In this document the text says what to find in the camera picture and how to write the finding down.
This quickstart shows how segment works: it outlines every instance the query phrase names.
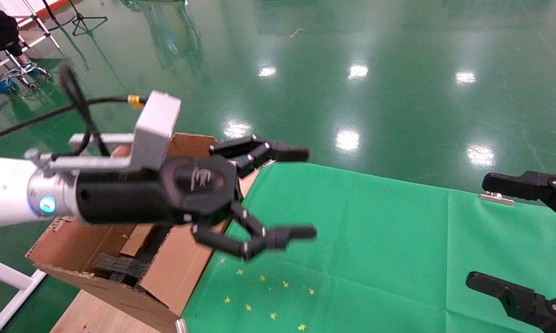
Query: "yellow connector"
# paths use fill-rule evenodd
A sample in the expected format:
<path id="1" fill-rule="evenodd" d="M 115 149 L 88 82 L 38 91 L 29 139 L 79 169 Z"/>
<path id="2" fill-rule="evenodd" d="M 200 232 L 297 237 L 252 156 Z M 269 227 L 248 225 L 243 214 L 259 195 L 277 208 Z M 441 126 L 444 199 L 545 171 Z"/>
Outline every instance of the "yellow connector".
<path id="1" fill-rule="evenodd" d="M 140 103 L 140 96 L 138 95 L 128 95 L 128 104 L 137 110 L 144 106 L 143 103 Z"/>

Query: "robotic arm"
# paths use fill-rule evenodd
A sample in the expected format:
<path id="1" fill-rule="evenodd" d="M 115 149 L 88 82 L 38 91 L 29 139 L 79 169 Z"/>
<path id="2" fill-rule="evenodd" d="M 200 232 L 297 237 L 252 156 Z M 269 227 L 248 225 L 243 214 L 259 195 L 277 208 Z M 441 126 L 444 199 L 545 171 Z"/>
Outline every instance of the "robotic arm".
<path id="1" fill-rule="evenodd" d="M 192 224 L 195 240 L 252 259 L 265 249 L 284 249 L 291 239 L 314 238 L 313 226 L 267 229 L 241 205 L 240 177 L 269 160 L 306 161 L 291 148 L 255 135 L 210 146 L 210 158 L 172 158 L 167 148 L 180 100 L 153 91 L 134 134 L 74 135 L 75 148 L 132 145 L 130 156 L 55 156 L 36 149 L 26 160 L 0 158 L 0 226 L 75 216 L 87 223 Z M 243 156 L 240 160 L 230 160 Z M 210 230 L 234 218 L 251 235 L 240 243 Z"/>
<path id="2" fill-rule="evenodd" d="M 556 213 L 556 175 L 527 171 L 518 177 L 488 173 L 483 180 L 485 191 L 525 200 L 540 200 Z M 502 303 L 510 318 L 538 327 L 545 333 L 556 333 L 556 298 L 500 278 L 470 272 L 466 278 L 469 289 L 494 297 Z"/>

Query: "cardboard box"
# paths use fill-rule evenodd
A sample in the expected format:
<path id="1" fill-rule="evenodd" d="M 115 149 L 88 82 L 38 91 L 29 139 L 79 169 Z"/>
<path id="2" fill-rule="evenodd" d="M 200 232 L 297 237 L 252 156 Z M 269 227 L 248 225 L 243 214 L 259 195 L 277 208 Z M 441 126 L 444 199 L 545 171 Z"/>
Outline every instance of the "cardboard box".
<path id="1" fill-rule="evenodd" d="M 169 156 L 205 158 L 217 141 L 210 136 L 174 135 Z M 242 182 L 247 193 L 257 173 Z M 224 232 L 227 223 L 218 230 Z M 206 268 L 212 250 L 193 240 L 189 225 L 170 229 L 138 288 L 107 280 L 92 270 L 100 253 L 115 257 L 136 225 L 88 225 L 73 218 L 53 221 L 28 251 L 34 266 L 55 278 L 79 287 L 130 316 L 158 329 L 175 333 L 174 322 L 181 316 L 192 291 Z"/>

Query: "green epoxy floor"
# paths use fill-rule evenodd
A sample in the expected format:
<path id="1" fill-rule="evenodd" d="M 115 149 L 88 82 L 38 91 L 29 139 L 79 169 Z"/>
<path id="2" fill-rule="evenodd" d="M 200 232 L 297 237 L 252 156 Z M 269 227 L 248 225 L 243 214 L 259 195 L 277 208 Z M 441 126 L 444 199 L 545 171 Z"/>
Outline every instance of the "green epoxy floor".
<path id="1" fill-rule="evenodd" d="M 78 5 L 109 17 L 93 38 L 54 32 L 88 97 L 157 89 L 182 99 L 178 131 L 258 133 L 414 183 L 480 192 L 490 171 L 556 173 L 556 0 L 103 1 Z M 30 55 L 53 74 L 64 60 L 50 42 Z M 65 104 L 53 84 L 0 95 L 0 129 Z M 94 107 L 103 132 L 137 117 Z M 82 131 L 61 116 L 1 140 L 0 156 L 67 150 Z M 31 274 L 23 255 L 45 226 L 0 229 L 0 260 Z M 75 292 L 48 279 L 29 303 L 49 318 L 28 304 L 7 331 L 48 332 Z M 0 284 L 0 309 L 12 295 Z"/>

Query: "green cloth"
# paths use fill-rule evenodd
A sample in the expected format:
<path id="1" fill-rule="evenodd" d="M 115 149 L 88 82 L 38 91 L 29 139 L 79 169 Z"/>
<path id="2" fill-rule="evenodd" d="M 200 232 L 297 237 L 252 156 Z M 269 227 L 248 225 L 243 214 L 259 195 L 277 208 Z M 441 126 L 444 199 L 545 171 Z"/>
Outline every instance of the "green cloth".
<path id="1" fill-rule="evenodd" d="M 182 314 L 190 333 L 540 332 L 468 289 L 470 271 L 556 297 L 547 207 L 312 164 L 263 169 L 244 206 L 318 236 L 250 263 L 215 253 Z M 244 236 L 237 223 L 227 234 Z"/>

